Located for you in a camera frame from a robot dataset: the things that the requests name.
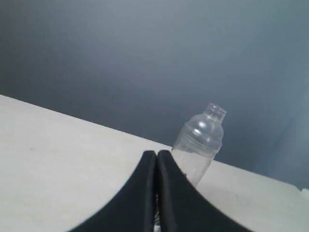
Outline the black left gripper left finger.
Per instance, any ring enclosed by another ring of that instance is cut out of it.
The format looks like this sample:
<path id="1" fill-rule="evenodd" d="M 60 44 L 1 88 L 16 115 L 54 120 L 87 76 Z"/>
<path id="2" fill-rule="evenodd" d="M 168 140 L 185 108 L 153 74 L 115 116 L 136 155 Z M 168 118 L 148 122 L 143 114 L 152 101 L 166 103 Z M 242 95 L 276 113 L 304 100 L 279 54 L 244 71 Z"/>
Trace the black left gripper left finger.
<path id="1" fill-rule="evenodd" d="M 72 232 L 152 232 L 156 209 L 156 154 L 144 151 L 124 186 Z"/>

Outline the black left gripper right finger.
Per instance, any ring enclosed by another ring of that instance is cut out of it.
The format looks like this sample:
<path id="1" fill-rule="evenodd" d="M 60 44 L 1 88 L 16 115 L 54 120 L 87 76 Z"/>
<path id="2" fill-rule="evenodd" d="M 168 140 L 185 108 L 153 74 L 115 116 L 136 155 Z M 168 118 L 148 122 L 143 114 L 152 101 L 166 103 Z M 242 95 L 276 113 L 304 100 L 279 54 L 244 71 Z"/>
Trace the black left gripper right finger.
<path id="1" fill-rule="evenodd" d="M 242 232 L 244 227 L 208 202 L 186 179 L 167 150 L 157 155 L 163 232 Z"/>

